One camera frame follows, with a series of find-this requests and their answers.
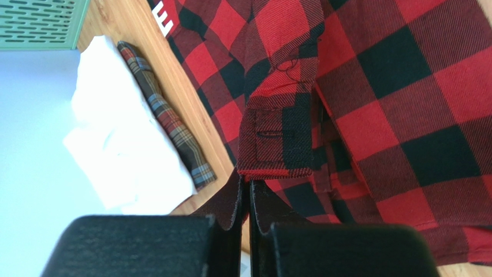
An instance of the white wall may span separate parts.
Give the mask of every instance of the white wall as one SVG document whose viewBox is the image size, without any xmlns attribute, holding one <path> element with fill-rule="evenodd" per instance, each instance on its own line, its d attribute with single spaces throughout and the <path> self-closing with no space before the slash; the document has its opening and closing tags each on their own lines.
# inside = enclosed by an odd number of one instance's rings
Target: white wall
<svg viewBox="0 0 492 277">
<path fill-rule="evenodd" d="M 75 218 L 106 214 L 62 145 L 78 51 L 0 51 L 0 276 L 39 276 Z"/>
</svg>

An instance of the wooden table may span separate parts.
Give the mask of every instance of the wooden table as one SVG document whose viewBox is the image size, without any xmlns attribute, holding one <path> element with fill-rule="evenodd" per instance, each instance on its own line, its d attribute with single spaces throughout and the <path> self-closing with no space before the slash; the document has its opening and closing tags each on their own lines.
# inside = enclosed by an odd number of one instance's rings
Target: wooden table
<svg viewBox="0 0 492 277">
<path fill-rule="evenodd" d="M 479 2 L 487 14 L 492 14 L 491 0 Z M 92 38 L 98 35 L 108 35 L 114 42 L 124 40 L 139 48 L 152 66 L 164 97 L 202 146 L 218 179 L 173 212 L 175 215 L 192 213 L 225 184 L 233 170 L 219 134 L 161 34 L 146 0 L 92 0 L 77 45 L 79 50 L 84 51 Z M 248 225 L 243 228 L 245 250 L 249 250 Z M 492 276 L 492 268 L 468 263 L 439 267 L 439 272 L 442 276 Z"/>
</svg>

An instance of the buffalo check flannel shirt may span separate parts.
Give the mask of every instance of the buffalo check flannel shirt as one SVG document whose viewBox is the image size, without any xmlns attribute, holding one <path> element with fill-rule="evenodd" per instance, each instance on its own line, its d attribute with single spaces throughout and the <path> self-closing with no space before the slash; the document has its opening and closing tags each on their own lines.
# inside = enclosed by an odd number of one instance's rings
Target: buffalo check flannel shirt
<svg viewBox="0 0 492 277">
<path fill-rule="evenodd" d="M 438 264 L 492 265 L 476 0 L 150 4 L 241 174 L 313 222 L 407 224 Z"/>
<path fill-rule="evenodd" d="M 127 42 L 118 42 L 118 50 L 139 83 L 155 118 L 176 147 L 183 164 L 193 179 L 195 188 L 200 190 L 205 185 L 215 181 L 217 177 L 212 167 L 205 160 L 198 142 L 161 96 L 159 84 L 147 61 L 141 57 L 134 46 Z"/>
</svg>

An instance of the red and black plaid shirt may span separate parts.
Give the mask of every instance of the red and black plaid shirt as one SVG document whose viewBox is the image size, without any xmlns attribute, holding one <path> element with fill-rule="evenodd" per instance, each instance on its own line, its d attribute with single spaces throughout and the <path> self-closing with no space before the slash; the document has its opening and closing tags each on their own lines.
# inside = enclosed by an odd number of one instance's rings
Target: red and black plaid shirt
<svg viewBox="0 0 492 277">
<path fill-rule="evenodd" d="M 157 15 L 240 174 L 313 222 L 407 224 L 438 264 L 492 263 L 476 0 L 163 0 Z"/>
</svg>

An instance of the folded plaid shirt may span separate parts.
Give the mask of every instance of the folded plaid shirt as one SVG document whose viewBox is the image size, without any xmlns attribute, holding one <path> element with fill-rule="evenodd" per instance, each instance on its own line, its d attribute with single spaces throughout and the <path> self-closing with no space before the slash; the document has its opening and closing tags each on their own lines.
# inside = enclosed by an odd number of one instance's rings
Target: folded plaid shirt
<svg viewBox="0 0 492 277">
<path fill-rule="evenodd" d="M 198 142 L 176 112 L 161 96 L 159 84 L 147 61 L 141 57 L 135 47 L 127 42 L 118 42 L 118 50 L 139 83 L 148 105 L 154 112 L 155 118 L 176 147 L 183 164 L 193 178 L 193 183 L 197 190 L 215 181 L 217 179 L 215 173 L 205 160 Z"/>
<path fill-rule="evenodd" d="M 476 0 L 155 5 L 239 173 L 313 222 L 407 224 L 438 264 L 492 264 L 492 29 Z"/>
</svg>

